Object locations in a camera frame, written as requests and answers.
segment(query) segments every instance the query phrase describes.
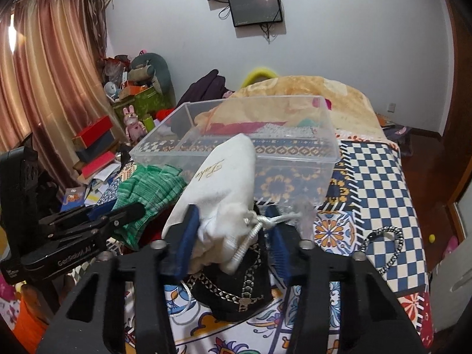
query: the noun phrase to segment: pink rabbit toy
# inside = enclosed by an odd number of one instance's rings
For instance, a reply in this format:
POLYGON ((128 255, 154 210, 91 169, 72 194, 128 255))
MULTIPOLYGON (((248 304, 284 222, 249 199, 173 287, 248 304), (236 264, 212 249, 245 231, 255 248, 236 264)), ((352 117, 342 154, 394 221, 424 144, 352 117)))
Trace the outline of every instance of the pink rabbit toy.
POLYGON ((123 122, 126 125, 126 136, 132 144, 138 143, 146 134, 146 128, 144 124, 138 120, 138 115, 135 113, 133 105, 127 108, 123 108, 124 119, 123 122))

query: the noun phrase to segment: blue and white checkered pattern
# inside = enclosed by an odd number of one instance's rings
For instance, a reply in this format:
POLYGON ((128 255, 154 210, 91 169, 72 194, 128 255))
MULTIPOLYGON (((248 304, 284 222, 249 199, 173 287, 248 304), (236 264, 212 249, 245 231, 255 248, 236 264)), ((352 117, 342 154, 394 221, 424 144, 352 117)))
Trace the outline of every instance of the blue and white checkered pattern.
MULTIPOLYGON (((364 238, 384 226, 401 227, 405 247, 396 264, 384 274, 394 292, 412 289, 427 282, 426 261, 416 212, 405 184, 399 153, 386 144, 342 142, 351 158, 360 200, 359 226, 364 238)), ((376 268, 381 268, 395 251, 391 240, 374 241, 367 255, 376 268)))

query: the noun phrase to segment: yellow blanket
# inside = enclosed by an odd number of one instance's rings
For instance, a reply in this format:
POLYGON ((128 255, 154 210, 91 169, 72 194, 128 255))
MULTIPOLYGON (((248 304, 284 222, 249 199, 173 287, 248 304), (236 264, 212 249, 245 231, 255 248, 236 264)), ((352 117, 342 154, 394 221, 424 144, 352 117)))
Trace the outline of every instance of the yellow blanket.
POLYGON ((332 103, 331 121, 336 129, 358 136, 386 140, 378 124, 369 99, 357 89, 338 81, 318 76, 286 76, 257 82, 232 94, 229 99, 213 110, 199 114, 195 125, 208 128, 214 123, 230 124, 244 122, 287 122, 285 126, 296 126, 304 118, 310 118, 311 101, 299 102, 295 107, 280 105, 257 105, 251 101, 250 107, 231 102, 231 98, 256 96, 323 96, 332 103))

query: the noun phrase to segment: bed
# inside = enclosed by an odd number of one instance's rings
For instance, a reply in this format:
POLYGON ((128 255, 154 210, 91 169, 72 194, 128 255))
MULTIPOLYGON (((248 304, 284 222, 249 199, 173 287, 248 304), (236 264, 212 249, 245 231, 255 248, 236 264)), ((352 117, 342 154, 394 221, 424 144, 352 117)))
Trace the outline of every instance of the bed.
MULTIPOLYGON (((432 343, 428 277, 421 231, 412 206, 398 146, 389 142, 378 125, 369 100, 360 91, 322 77, 290 76, 253 84, 234 96, 322 95, 331 102, 331 119, 336 128, 341 160, 335 165, 325 202, 318 207, 313 228, 315 242, 332 253, 349 255, 358 250, 365 237, 384 226, 401 227, 404 249, 384 275, 396 294, 425 347, 432 343)), ((206 122, 203 115, 195 119, 206 122)), ((269 194, 271 185, 287 185, 287 195, 297 195, 310 177, 296 169, 280 171, 273 167, 255 178, 255 185, 269 194)), ((107 193, 104 201, 113 196, 107 193)), ((395 251, 388 237, 371 243, 367 255, 381 268, 395 251)), ((296 316, 299 287, 286 288, 271 270, 273 301, 252 318, 237 324, 216 320, 209 308, 191 301, 183 315, 171 318, 179 354, 273 354, 284 353, 296 316)), ((328 353, 339 344, 340 287, 330 284, 330 337, 328 353)), ((134 290, 127 285, 125 329, 127 351, 134 351, 134 290)), ((169 313, 186 306, 188 296, 180 286, 166 286, 169 313)))

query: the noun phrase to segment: brown curtain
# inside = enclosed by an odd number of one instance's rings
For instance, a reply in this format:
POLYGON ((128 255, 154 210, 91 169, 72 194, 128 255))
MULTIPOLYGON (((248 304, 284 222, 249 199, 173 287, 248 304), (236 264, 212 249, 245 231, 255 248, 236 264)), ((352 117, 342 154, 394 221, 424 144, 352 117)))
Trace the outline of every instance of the brown curtain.
POLYGON ((6 14, 0 21, 0 152, 15 147, 30 132, 13 67, 9 26, 6 14))
POLYGON ((97 52, 97 61, 104 59, 107 56, 105 0, 86 0, 86 20, 92 44, 97 52))
POLYGON ((73 187, 75 134, 108 114, 124 137, 94 65, 84 0, 20 0, 15 29, 18 91, 40 162, 61 189, 73 187))

